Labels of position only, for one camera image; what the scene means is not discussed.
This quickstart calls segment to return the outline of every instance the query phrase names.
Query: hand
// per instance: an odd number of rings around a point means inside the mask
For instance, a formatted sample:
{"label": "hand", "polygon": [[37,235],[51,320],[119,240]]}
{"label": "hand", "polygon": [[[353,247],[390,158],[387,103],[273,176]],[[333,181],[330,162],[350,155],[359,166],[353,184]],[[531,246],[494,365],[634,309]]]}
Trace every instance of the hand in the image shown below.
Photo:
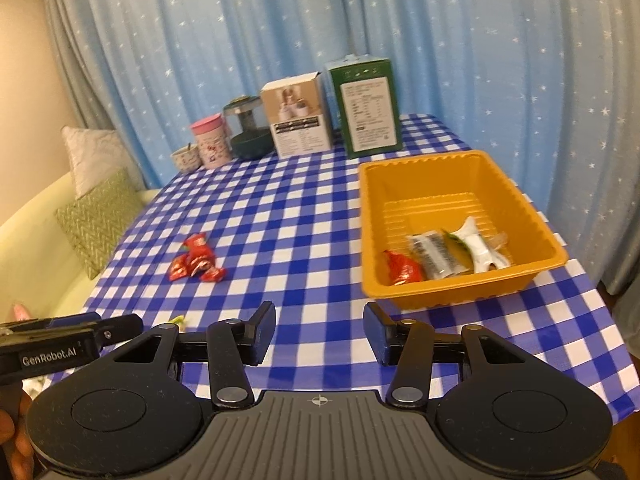
{"label": "hand", "polygon": [[17,431],[9,414],[0,410],[0,444],[4,444],[10,439],[13,439],[15,444],[14,452],[9,458],[9,469],[14,474],[15,480],[33,479],[33,449],[24,426],[24,416],[30,405],[31,397],[23,392],[20,399],[20,419]]}

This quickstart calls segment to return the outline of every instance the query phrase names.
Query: wooden floor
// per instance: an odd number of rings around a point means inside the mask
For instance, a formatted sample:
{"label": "wooden floor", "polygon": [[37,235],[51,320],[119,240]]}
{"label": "wooden floor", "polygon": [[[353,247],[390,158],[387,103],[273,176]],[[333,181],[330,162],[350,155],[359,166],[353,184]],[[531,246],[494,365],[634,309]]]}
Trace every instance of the wooden floor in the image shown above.
{"label": "wooden floor", "polygon": [[[609,309],[614,309],[616,298],[607,294],[601,283],[598,291]],[[636,370],[640,372],[640,360],[633,356],[631,359]],[[640,480],[640,412],[635,412],[613,427],[611,439],[602,459],[618,462],[625,469],[629,480]]]}

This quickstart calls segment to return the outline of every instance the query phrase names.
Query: yellow bin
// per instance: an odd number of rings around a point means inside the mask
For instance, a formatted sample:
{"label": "yellow bin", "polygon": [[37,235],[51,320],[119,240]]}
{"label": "yellow bin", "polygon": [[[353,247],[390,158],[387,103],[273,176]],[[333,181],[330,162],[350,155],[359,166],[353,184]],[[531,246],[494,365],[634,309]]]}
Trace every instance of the yellow bin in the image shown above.
{"label": "yellow bin", "polygon": [[[362,288],[370,298],[404,309],[463,303],[511,294],[542,270],[564,265],[567,253],[522,192],[485,152],[453,152],[367,162],[360,166]],[[501,249],[512,264],[501,270],[443,280],[391,285],[383,251],[411,255],[407,235],[459,229],[474,216],[481,234],[505,232]],[[471,259],[452,240],[453,255]]]}

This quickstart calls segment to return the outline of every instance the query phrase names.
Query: beige wall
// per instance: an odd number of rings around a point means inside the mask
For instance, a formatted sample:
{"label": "beige wall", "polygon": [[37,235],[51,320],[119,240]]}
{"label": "beige wall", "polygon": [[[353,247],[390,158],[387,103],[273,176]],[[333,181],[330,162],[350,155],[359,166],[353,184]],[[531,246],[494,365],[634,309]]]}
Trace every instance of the beige wall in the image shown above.
{"label": "beige wall", "polygon": [[76,119],[43,0],[0,0],[0,225],[68,171],[64,124]]}

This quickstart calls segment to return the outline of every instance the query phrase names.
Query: checkered tablecloth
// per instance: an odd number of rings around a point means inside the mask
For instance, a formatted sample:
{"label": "checkered tablecloth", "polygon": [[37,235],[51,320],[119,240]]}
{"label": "checkered tablecloth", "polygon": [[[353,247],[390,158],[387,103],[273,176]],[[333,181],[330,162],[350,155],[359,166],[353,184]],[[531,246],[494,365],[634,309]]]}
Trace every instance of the checkered tablecloth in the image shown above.
{"label": "checkered tablecloth", "polygon": [[[185,314],[188,330],[203,330],[219,319],[246,319],[270,300],[278,325],[264,363],[247,368],[255,390],[384,390],[394,369],[375,362],[362,327],[358,165],[468,149],[431,116],[403,118],[402,134],[399,153],[349,160],[338,147],[177,176],[126,233],[85,309],[134,312],[147,328]],[[170,283],[169,263],[197,232],[209,234],[228,279]],[[596,391],[614,420],[640,407],[622,338],[575,259],[520,293],[410,316],[444,332],[485,325]],[[456,367],[436,365],[433,377],[431,396],[440,396],[456,383]],[[183,381],[209,396],[206,366],[186,365]]]}

